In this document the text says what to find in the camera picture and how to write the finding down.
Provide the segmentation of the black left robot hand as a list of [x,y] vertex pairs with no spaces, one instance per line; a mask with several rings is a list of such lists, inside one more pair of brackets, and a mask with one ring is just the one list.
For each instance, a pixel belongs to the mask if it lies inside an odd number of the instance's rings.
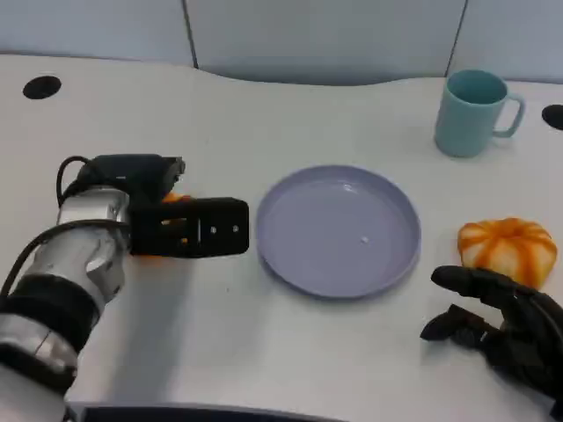
[[126,193],[133,202],[160,202],[184,174],[181,157],[157,154],[96,156],[80,169],[62,197],[94,187],[111,187]]

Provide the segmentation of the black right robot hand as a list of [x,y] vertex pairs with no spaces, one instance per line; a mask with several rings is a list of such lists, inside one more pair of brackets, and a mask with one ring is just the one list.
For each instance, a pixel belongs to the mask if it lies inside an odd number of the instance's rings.
[[439,287],[498,309],[501,327],[455,304],[421,331],[426,341],[450,340],[480,352],[498,374],[553,400],[550,416],[562,420],[562,307],[549,295],[484,268],[438,266]]

